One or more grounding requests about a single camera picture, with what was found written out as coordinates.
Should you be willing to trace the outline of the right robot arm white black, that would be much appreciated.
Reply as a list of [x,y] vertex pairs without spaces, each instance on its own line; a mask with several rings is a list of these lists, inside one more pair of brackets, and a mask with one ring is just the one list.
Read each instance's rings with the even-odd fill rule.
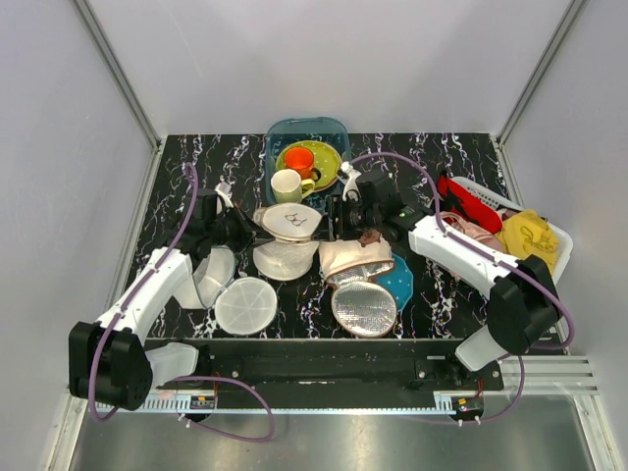
[[485,246],[447,224],[435,209],[404,201],[387,177],[359,176],[346,194],[327,197],[325,215],[320,228],[328,240],[358,240],[376,230],[452,271],[487,299],[485,326],[445,365],[455,388],[471,387],[495,360],[526,353],[564,315],[541,258],[520,259]]

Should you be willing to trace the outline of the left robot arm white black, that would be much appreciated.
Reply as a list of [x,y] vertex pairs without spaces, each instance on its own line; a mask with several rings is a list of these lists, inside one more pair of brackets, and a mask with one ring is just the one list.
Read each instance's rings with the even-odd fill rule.
[[184,309],[211,309],[233,336],[264,330],[275,318],[273,288],[237,278],[238,252],[261,235],[232,202],[229,186],[201,189],[167,246],[153,250],[138,278],[95,322],[69,333],[69,389],[91,405],[136,410],[151,390],[180,378],[193,389],[211,379],[212,365],[198,348],[181,342],[146,350],[151,326],[170,299]]

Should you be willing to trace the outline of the beige mesh bra laundry bag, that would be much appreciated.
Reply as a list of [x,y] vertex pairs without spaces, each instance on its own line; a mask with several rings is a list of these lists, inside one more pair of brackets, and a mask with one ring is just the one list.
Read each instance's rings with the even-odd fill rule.
[[257,209],[253,221],[269,234],[269,241],[253,249],[260,274],[280,282],[296,280],[313,264],[319,242],[313,235],[323,215],[300,203],[281,203]]

